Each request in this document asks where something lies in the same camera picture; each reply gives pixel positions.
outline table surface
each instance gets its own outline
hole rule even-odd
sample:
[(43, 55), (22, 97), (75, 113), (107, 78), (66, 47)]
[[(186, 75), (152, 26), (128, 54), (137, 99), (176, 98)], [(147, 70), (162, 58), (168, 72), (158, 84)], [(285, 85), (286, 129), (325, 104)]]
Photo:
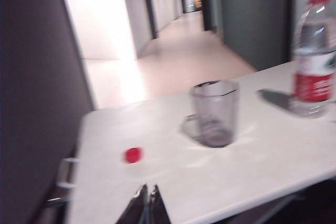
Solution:
[[(292, 71), (290, 62), (235, 79), (238, 133), (225, 148), (181, 132), (193, 114), (187, 92), (88, 114), (68, 223), (115, 223), (143, 183), (158, 184), (172, 223), (212, 223), (335, 176), (336, 103), (315, 120), (282, 108)], [(127, 164), (134, 146), (144, 156)]]

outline tiled floor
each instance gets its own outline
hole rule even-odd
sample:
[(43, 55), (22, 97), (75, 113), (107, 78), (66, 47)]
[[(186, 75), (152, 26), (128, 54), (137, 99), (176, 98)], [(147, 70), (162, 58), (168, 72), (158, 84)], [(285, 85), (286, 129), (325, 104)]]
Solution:
[(83, 60), (96, 109), (187, 90), (198, 83), (255, 71), (203, 31), (202, 13), (184, 14), (168, 24), (137, 60)]

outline clear plastic cup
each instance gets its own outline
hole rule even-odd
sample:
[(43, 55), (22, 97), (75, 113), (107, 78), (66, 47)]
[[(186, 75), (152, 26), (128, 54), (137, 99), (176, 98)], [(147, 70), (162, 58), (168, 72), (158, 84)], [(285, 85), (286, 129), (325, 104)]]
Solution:
[(202, 142), (223, 147), (235, 139), (239, 85), (233, 81), (209, 81), (191, 88)]

